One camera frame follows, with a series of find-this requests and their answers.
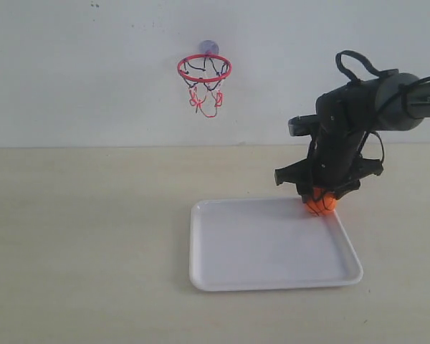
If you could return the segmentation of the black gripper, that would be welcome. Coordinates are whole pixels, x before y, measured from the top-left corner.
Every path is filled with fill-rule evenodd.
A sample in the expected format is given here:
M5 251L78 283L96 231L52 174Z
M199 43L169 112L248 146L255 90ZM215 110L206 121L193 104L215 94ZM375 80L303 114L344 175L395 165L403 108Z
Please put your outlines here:
M311 137L307 157L274 172L277 185L293 183L302 203L315 200L314 187L334 189L340 200L357 191L359 179L383 172L379 159L361 156L363 138L375 114L375 82L348 83L316 100L320 127Z

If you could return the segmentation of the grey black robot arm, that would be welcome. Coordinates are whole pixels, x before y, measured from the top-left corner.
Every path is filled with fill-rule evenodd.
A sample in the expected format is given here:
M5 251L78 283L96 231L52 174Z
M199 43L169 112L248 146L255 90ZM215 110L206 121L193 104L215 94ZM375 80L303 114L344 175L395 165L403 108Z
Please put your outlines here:
M369 135L404 132L430 118L430 76L390 73L365 81L348 82L315 102L315 114L289 120L292 136L310 136L305 159L278 168L277 185L292 183L303 201L316 190L336 199L360 188L367 176L383 173L383 158L364 158Z

